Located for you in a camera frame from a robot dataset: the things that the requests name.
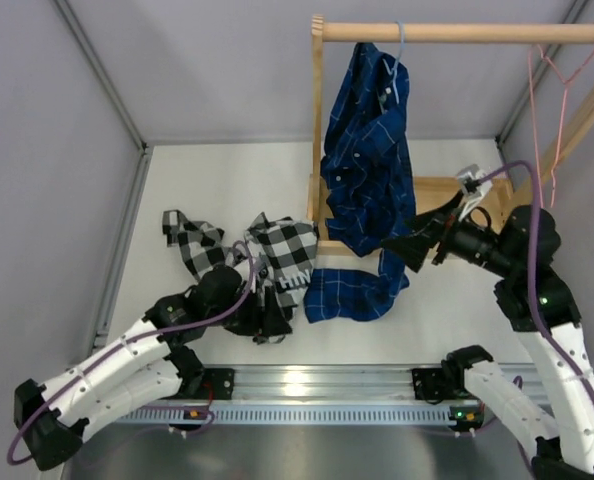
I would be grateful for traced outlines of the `black white checkered shirt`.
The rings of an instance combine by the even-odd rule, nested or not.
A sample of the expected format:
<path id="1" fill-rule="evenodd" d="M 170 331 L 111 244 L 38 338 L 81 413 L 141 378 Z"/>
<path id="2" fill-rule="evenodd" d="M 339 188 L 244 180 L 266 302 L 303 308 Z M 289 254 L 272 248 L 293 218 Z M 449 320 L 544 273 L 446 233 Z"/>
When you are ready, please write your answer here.
<path id="1" fill-rule="evenodd" d="M 225 232 L 206 221 L 191 221 L 179 210 L 163 213 L 163 234 L 178 246 L 185 267 L 197 284 L 229 268 L 242 279 L 253 271 L 250 292 L 272 287 L 277 305 L 277 334 L 251 337 L 257 344 L 280 343 L 292 333 L 290 321 L 303 303 L 314 271 L 318 235 L 314 224 L 290 217 L 270 221 L 260 213 L 243 232 L 245 245 L 228 247 Z"/>

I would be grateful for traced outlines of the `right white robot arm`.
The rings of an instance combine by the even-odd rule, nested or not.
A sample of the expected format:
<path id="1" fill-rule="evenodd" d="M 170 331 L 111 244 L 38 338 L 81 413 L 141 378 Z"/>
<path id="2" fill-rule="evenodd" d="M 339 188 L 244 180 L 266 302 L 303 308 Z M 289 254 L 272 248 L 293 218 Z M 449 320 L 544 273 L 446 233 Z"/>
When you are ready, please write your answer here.
<path id="1" fill-rule="evenodd" d="M 496 304 L 533 361 L 551 410 L 534 403 L 520 381 L 508 380 L 479 345 L 446 355 L 443 387 L 489 407 L 522 447 L 535 478 L 594 479 L 594 371 L 578 306 L 551 266 L 561 245 L 555 220 L 536 204 L 520 205 L 494 231 L 460 218 L 461 200 L 457 194 L 415 217 L 408 234 L 382 247 L 414 272 L 434 250 L 435 265 L 455 256 L 496 275 Z"/>

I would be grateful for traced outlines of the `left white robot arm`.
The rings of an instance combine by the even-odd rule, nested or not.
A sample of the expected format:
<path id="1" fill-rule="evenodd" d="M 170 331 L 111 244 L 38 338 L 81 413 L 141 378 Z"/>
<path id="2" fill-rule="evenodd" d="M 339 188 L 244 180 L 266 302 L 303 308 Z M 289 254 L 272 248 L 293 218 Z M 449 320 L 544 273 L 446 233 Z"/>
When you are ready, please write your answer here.
<path id="1" fill-rule="evenodd" d="M 81 363 L 14 391 L 12 443 L 24 443 L 41 471 L 73 457 L 98 431 L 160 399 L 190 399 L 205 368 L 189 343 L 207 327 L 247 311 L 267 272 L 218 266 L 186 291 L 157 300 L 128 330 Z"/>

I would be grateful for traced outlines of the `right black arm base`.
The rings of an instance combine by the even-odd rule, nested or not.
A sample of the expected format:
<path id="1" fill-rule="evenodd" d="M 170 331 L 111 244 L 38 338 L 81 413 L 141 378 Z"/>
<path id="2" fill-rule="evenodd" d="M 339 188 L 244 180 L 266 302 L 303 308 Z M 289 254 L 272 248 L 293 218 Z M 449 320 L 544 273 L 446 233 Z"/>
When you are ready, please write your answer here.
<path id="1" fill-rule="evenodd" d="M 416 400 L 437 405 L 444 401 L 465 400 L 470 397 L 458 379 L 443 368 L 414 368 L 411 376 Z"/>

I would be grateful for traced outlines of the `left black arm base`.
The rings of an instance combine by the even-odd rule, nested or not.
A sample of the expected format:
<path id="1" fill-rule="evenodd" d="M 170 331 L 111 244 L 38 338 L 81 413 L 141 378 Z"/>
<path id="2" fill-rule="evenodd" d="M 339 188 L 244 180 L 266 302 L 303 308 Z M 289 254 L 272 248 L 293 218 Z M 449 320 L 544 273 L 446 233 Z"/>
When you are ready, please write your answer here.
<path id="1" fill-rule="evenodd" d="M 235 387 L 235 370 L 210 367 L 193 373 L 181 383 L 171 399 L 180 400 L 231 400 Z"/>

